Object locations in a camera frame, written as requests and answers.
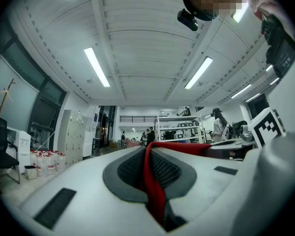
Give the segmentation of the red cloth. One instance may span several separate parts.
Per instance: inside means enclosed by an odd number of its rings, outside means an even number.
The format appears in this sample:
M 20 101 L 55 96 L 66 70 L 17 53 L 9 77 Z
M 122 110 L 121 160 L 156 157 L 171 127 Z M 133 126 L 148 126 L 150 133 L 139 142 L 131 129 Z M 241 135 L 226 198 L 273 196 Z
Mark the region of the red cloth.
M 185 163 L 153 152 L 152 148 L 167 148 L 180 153 L 207 157 L 210 144 L 152 142 L 145 151 L 142 190 L 147 194 L 147 209 L 167 231 L 182 225 L 184 219 L 171 213 L 169 200 L 183 197 L 194 185 L 197 174 Z

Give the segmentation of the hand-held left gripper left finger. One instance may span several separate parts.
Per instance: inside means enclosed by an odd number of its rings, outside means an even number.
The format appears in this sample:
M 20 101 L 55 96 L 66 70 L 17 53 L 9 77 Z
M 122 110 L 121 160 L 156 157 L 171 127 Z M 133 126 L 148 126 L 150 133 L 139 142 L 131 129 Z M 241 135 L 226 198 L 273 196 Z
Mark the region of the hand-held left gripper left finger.
M 32 236 L 162 236 L 139 188 L 144 147 L 76 163 L 21 205 Z

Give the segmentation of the white water dispenser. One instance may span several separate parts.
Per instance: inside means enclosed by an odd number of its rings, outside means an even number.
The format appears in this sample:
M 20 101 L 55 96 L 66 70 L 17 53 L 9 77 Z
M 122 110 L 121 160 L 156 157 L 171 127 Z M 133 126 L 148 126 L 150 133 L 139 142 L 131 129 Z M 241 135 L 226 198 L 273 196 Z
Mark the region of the white water dispenser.
M 30 138 L 31 136 L 21 130 L 17 130 L 14 128 L 7 128 L 7 138 L 8 141 L 11 142 L 18 148 L 18 153 L 16 150 L 11 147 L 11 145 L 7 148 L 7 153 L 13 158 L 19 161 L 19 170 L 20 174 L 25 173 L 25 166 L 30 165 Z

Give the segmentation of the black chest recorder box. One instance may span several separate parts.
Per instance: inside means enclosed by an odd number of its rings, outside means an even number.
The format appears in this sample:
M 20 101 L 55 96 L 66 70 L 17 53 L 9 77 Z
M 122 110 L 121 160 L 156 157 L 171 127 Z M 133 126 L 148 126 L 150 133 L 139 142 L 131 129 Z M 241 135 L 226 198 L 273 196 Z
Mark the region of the black chest recorder box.
M 264 35 L 269 46 L 266 52 L 266 63 L 271 65 L 276 76 L 282 79 L 295 60 L 295 41 L 273 15 L 262 20 L 261 34 Z

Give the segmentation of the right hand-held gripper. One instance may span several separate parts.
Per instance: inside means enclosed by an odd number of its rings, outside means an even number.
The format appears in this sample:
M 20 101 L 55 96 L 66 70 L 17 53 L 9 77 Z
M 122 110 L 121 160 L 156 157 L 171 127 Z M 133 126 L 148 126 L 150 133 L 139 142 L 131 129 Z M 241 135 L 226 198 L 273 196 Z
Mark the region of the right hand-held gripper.
M 203 156 L 225 160 L 243 160 L 248 151 L 262 148 L 274 138 L 284 134 L 283 128 L 276 117 L 275 112 L 270 108 L 263 109 L 247 125 L 240 127 L 240 139 L 223 140 L 211 143 L 212 147 L 206 149 Z M 231 146 L 238 148 L 214 148 L 214 146 Z

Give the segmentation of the black office chair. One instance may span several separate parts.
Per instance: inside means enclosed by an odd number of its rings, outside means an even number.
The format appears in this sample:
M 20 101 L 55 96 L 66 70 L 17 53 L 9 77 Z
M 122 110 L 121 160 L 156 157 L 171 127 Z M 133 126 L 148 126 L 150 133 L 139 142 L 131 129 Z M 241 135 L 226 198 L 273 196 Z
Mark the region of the black office chair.
M 232 124 L 232 127 L 234 129 L 235 132 L 235 138 L 239 138 L 240 136 L 240 131 L 242 130 L 242 126 L 243 125 L 247 125 L 247 122 L 245 120 L 239 121 L 239 122 L 235 122 Z

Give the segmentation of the wooden coat rack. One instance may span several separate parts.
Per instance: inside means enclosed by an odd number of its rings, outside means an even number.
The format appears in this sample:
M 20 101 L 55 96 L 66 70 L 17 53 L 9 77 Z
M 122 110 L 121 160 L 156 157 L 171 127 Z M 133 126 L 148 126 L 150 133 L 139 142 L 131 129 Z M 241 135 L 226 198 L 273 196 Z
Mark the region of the wooden coat rack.
M 5 103 L 5 100 L 8 98 L 11 102 L 13 102 L 10 95 L 9 95 L 9 90 L 13 84 L 16 84 L 16 82 L 14 81 L 14 78 L 12 78 L 12 80 L 10 81 L 7 88 L 4 88 L 3 91 L 0 91 L 0 94 L 3 95 L 3 98 L 2 98 L 2 101 L 0 104 L 0 116 L 1 116 L 1 112 L 3 109 L 4 103 Z

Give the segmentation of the large dark framed window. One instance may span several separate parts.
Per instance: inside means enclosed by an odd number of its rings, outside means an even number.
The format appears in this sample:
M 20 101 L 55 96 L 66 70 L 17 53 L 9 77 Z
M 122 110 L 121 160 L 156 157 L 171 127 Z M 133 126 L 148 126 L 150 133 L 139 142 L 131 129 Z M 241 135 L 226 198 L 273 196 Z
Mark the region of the large dark framed window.
M 34 61 L 7 18 L 0 20 L 0 91 L 14 78 L 1 118 L 10 128 L 27 132 L 30 148 L 55 150 L 56 125 L 65 98 L 61 89 Z

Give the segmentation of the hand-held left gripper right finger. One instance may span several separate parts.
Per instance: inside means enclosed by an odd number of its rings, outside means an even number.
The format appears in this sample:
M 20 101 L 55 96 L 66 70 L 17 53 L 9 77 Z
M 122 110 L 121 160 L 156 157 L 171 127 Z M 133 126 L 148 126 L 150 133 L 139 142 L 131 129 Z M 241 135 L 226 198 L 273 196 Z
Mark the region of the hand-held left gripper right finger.
M 153 148 L 151 171 L 165 196 L 164 229 L 172 231 L 203 213 L 229 186 L 241 166 L 241 161 Z

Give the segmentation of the white cabinet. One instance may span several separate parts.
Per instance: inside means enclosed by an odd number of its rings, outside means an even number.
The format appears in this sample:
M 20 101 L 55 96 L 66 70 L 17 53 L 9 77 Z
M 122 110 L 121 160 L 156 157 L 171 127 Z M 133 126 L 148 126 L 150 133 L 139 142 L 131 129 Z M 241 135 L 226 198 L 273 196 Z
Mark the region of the white cabinet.
M 89 106 L 85 111 L 85 117 L 87 118 L 87 122 L 83 144 L 83 157 L 89 157 L 92 155 L 93 139 L 96 137 L 97 127 L 97 125 L 93 125 L 93 119 L 95 113 L 99 115 L 99 111 L 99 106 Z

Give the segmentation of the black mesh chair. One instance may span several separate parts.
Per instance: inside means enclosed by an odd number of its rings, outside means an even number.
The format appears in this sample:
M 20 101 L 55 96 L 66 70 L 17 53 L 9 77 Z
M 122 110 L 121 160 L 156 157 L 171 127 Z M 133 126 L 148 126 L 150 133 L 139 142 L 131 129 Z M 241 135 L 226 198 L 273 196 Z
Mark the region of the black mesh chair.
M 6 152 L 8 147 L 15 149 L 16 155 L 18 155 L 18 147 L 10 142 L 7 137 L 7 121 L 0 118 L 0 170 L 15 168 L 18 174 L 18 179 L 14 179 L 10 175 L 8 176 L 20 184 L 20 163 L 16 158 Z

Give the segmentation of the white shelf rack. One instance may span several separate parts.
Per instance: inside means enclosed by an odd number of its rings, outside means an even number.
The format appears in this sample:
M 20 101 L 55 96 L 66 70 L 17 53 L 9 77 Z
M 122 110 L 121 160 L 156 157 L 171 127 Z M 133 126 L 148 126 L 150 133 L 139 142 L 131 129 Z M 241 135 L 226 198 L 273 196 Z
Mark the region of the white shelf rack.
M 198 121 L 198 136 L 197 142 L 195 144 L 202 144 L 206 143 L 207 139 L 205 136 L 205 131 L 203 127 L 203 123 L 201 120 L 201 117 L 197 116 L 172 116 L 172 117 L 162 117 L 158 116 L 155 120 L 155 140 L 159 142 L 175 142 L 175 143 L 188 143 L 186 142 L 186 138 L 182 139 L 175 139 L 174 134 L 177 129 L 180 129 L 177 127 L 178 123 L 180 122 L 188 122 L 188 121 Z

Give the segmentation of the grey locker cabinet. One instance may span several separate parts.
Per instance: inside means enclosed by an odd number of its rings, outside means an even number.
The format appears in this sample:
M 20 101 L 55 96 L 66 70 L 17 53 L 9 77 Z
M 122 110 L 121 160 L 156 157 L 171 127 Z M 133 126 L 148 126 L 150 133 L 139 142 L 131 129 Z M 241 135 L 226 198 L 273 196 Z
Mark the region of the grey locker cabinet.
M 57 149 L 65 155 L 67 166 L 83 160 L 86 127 L 86 117 L 73 110 L 64 110 L 59 127 Z

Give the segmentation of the black mezzanine railing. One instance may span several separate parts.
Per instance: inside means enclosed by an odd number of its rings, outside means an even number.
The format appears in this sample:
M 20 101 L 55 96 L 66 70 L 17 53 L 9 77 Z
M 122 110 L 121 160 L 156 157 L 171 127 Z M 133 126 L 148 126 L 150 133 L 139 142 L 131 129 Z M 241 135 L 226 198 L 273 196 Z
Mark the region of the black mezzanine railing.
M 127 123 L 146 123 L 146 122 L 154 122 L 157 119 L 157 116 L 120 116 L 120 122 Z

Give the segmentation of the row of white shelf devices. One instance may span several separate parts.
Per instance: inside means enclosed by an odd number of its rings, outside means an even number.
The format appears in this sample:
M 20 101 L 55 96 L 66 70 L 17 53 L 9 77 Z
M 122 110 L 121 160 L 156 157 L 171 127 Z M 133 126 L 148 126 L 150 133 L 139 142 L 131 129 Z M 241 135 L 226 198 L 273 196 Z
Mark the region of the row of white shelf devices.
M 186 142 L 195 143 L 198 140 L 197 138 L 195 138 L 196 136 L 198 136 L 198 126 L 198 121 L 180 122 L 177 125 L 177 127 L 179 127 L 180 129 L 176 130 L 174 138 L 186 138 Z

